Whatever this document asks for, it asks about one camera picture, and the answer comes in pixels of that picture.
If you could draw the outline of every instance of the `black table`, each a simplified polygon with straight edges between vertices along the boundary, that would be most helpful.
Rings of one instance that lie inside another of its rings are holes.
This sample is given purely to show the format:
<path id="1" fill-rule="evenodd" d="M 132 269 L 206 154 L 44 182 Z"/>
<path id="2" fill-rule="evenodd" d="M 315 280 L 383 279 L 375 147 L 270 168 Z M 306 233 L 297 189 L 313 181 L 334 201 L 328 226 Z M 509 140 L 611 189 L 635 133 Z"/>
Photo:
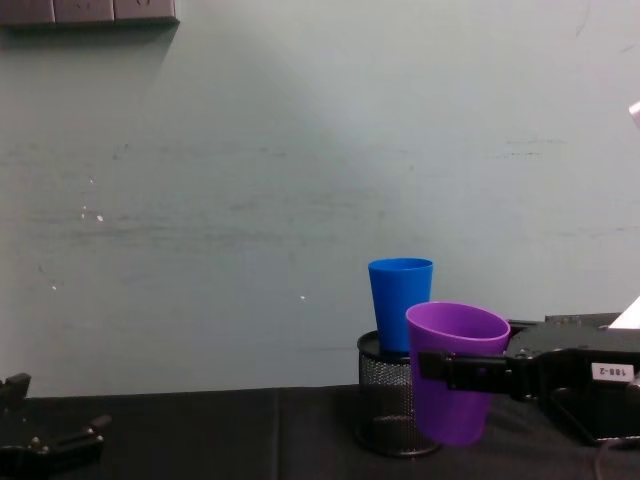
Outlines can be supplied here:
<path id="1" fill-rule="evenodd" d="M 54 431 L 112 415 L 97 477 L 106 480 L 595 478 L 597 449 L 506 397 L 495 397 L 472 447 L 412 460 L 375 455 L 353 438 L 356 395 L 345 386 L 34 399 L 29 410 Z M 608 452 L 602 470 L 607 480 L 637 480 L 640 452 Z"/>

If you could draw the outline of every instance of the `blue plastic cup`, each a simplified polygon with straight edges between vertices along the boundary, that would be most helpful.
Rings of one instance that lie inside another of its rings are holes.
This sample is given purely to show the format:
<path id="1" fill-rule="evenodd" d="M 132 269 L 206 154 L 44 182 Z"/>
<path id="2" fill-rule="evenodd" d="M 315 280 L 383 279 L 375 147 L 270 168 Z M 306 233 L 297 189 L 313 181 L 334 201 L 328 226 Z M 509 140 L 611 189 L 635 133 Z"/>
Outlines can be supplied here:
<path id="1" fill-rule="evenodd" d="M 387 351 L 409 351 L 406 313 L 431 297 L 433 262 L 424 258 L 387 258 L 369 264 L 373 309 L 380 346 Z"/>

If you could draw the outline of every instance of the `black mesh pencil holder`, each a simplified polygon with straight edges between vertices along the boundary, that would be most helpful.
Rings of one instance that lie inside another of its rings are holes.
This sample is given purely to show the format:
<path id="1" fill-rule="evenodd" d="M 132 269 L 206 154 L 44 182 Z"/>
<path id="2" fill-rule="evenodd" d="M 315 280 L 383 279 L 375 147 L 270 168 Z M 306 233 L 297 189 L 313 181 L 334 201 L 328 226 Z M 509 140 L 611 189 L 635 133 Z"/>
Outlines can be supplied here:
<path id="1" fill-rule="evenodd" d="M 369 450 L 394 457 L 437 450 L 439 445 L 416 427 L 409 356 L 381 350 L 378 332 L 360 337 L 358 350 L 358 441 Z"/>

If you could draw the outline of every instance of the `purple plastic cup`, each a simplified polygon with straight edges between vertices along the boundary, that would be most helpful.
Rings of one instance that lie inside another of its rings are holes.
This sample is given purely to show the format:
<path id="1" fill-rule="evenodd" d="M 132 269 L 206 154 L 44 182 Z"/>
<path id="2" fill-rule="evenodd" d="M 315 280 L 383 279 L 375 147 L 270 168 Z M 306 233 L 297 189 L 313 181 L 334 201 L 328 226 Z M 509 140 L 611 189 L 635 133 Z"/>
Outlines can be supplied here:
<path id="1" fill-rule="evenodd" d="M 470 445 L 480 439 L 491 394 L 453 391 L 440 380 L 420 376 L 418 353 L 444 350 L 459 354 L 502 355 L 511 328 L 499 315 L 458 303 L 431 302 L 407 310 L 409 357 L 416 424 L 444 445 Z"/>

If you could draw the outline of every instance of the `cup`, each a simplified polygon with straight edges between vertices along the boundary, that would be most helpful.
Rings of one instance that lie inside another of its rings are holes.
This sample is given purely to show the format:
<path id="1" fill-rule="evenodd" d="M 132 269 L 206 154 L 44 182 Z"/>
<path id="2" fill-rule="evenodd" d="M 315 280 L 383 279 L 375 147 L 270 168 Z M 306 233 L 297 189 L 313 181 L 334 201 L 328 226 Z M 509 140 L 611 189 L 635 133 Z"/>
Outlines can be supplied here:
<path id="1" fill-rule="evenodd" d="M 424 258 L 388 258 L 369 264 L 373 308 L 383 350 L 407 353 L 407 309 L 428 302 L 433 262 Z"/>
<path id="2" fill-rule="evenodd" d="M 409 358 L 416 424 L 420 432 L 444 445 L 464 446 L 484 432 L 491 394 L 454 391 L 440 380 L 420 376 L 419 352 L 502 355 L 511 327 L 499 315 L 458 303 L 421 303 L 407 310 Z"/>

